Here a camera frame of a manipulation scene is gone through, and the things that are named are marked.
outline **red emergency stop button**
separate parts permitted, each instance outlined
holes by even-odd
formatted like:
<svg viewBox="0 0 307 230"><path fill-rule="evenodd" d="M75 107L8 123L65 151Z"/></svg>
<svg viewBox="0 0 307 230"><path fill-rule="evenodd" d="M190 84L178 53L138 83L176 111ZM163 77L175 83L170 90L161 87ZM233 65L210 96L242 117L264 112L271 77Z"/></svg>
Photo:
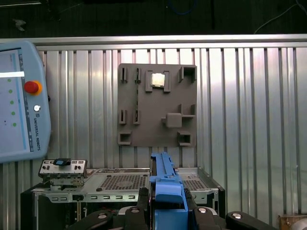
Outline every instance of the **red emergency stop button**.
<svg viewBox="0 0 307 230"><path fill-rule="evenodd" d="M38 90L39 90L39 86L34 81L27 81L24 84L24 91L26 91L27 93L37 93Z"/></svg>

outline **screw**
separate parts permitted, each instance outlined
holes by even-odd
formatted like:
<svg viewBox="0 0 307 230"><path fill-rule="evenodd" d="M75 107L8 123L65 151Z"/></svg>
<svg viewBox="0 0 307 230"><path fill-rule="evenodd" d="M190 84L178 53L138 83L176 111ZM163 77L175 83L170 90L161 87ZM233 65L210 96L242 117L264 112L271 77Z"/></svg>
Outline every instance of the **screw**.
<svg viewBox="0 0 307 230"><path fill-rule="evenodd" d="M99 219L104 219L106 218L106 215L104 213L100 213L98 216Z"/></svg>
<svg viewBox="0 0 307 230"><path fill-rule="evenodd" d="M131 212L133 212L133 213L138 213L139 210L138 210L136 207L134 207L134 208L131 210Z"/></svg>
<svg viewBox="0 0 307 230"><path fill-rule="evenodd" d="M201 208L198 209L198 211L201 212L201 213L206 213L207 209L201 207Z"/></svg>
<svg viewBox="0 0 307 230"><path fill-rule="evenodd" d="M242 218L242 216L240 214L238 214L238 213L233 213L232 216L234 218L236 218L236 219L241 219Z"/></svg>

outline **gray fixture board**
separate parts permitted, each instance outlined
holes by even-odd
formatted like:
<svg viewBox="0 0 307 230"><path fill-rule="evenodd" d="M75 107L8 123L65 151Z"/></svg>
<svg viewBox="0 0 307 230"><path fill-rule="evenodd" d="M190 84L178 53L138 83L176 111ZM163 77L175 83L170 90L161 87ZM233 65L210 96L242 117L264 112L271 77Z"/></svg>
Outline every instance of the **gray fixture board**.
<svg viewBox="0 0 307 230"><path fill-rule="evenodd" d="M120 64L118 144L195 147L197 68Z"/></svg>

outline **wooden block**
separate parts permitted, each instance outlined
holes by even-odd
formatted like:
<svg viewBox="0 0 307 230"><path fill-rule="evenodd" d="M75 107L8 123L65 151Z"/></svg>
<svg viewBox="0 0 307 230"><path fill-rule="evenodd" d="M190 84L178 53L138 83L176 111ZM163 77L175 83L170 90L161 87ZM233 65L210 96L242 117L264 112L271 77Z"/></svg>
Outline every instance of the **wooden block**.
<svg viewBox="0 0 307 230"><path fill-rule="evenodd" d="M279 229L290 230L291 226L301 219L307 218L307 215L284 215L279 216Z"/></svg>

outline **metal enclosure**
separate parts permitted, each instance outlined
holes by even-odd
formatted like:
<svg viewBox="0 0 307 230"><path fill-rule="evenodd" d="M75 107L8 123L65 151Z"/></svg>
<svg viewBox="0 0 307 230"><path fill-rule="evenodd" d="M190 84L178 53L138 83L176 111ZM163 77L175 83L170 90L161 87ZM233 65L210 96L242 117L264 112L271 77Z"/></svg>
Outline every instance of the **metal enclosure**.
<svg viewBox="0 0 307 230"><path fill-rule="evenodd" d="M45 64L51 97L49 159L148 167L150 154L163 146L117 145L118 65L195 64L198 144L166 149L176 166L204 167L227 191L228 212L242 210L274 226L278 215L307 212L307 35L30 41ZM0 229L18 228L19 194L40 181L40 163L0 165Z"/></svg>

